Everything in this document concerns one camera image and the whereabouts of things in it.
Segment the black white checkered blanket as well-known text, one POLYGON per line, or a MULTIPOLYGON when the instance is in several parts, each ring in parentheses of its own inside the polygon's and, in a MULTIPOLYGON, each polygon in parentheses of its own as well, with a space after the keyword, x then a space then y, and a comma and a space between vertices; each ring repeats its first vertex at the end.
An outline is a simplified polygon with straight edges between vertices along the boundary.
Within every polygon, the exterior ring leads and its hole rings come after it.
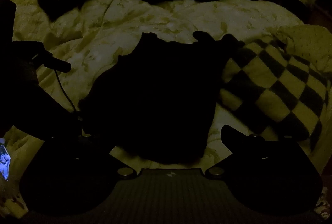
POLYGON ((315 150, 327 125, 330 82, 281 41, 245 44, 227 34, 222 42, 227 63, 219 104, 254 134, 289 136, 315 150))

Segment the glowing phone screen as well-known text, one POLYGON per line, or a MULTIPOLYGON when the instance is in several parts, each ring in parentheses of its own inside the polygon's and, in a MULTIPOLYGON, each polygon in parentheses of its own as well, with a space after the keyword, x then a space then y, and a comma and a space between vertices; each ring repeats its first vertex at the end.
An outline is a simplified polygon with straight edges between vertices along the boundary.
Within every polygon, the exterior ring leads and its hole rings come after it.
POLYGON ((0 171, 6 181, 9 178, 10 163, 11 157, 5 146, 5 139, 0 138, 0 171))

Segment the pale patterned bed sheet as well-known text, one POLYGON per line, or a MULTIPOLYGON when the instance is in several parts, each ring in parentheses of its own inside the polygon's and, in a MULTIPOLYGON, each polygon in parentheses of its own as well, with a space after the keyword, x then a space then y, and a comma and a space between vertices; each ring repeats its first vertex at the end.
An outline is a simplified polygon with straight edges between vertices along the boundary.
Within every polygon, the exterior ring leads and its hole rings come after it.
MULTIPOLYGON (((10 223, 15 218, 24 223, 315 223, 314 213, 248 214, 225 182, 206 175, 208 168, 231 155, 221 142, 224 125, 246 136, 254 134, 219 104, 220 94, 204 155, 195 165, 166 165, 132 158, 123 149, 114 147, 109 153, 133 168, 137 175, 119 181, 102 205, 83 215, 32 213, 20 191, 23 173, 44 142, 63 140, 69 144, 90 137, 82 128, 79 101, 88 95, 96 78, 115 65, 120 55, 134 50, 143 33, 183 44, 195 41, 195 31, 206 32, 217 41, 231 34, 248 44, 256 39, 280 41, 270 34, 269 28, 297 25, 304 24, 290 11, 268 1, 181 0, 150 5, 140 0, 91 0, 55 22, 49 21, 37 0, 5 1, 1 5, 1 51, 12 41, 42 42, 55 58, 70 63, 71 70, 62 73, 44 66, 37 69, 39 85, 69 111, 69 120, 47 119, 44 115, 32 120, 5 120, 1 115, 1 137, 6 140, 11 157, 8 180, 1 175, 1 215, 8 215, 10 223)), ((325 159, 331 156, 331 78, 324 77, 330 82, 327 125, 315 150, 292 138, 320 175, 325 162, 318 161, 317 156, 323 155, 325 159)))

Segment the large black garment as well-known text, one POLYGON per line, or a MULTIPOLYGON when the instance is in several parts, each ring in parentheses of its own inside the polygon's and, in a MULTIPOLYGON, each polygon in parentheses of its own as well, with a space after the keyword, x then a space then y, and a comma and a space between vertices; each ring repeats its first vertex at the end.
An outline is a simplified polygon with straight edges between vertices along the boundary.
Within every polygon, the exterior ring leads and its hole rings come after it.
POLYGON ((217 41, 195 31, 195 41, 167 42, 143 33, 79 101, 83 131, 101 149, 160 164, 195 165, 204 155, 229 59, 244 47, 226 34, 217 41))

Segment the pale knitted blanket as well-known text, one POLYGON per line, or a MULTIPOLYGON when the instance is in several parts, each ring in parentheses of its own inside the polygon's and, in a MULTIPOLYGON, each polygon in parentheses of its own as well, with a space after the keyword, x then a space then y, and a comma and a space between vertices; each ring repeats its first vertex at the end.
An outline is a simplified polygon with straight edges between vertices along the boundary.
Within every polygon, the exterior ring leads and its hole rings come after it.
POLYGON ((288 54, 308 60, 331 78, 331 33, 325 27, 297 25, 269 28, 270 34, 286 44, 288 54))

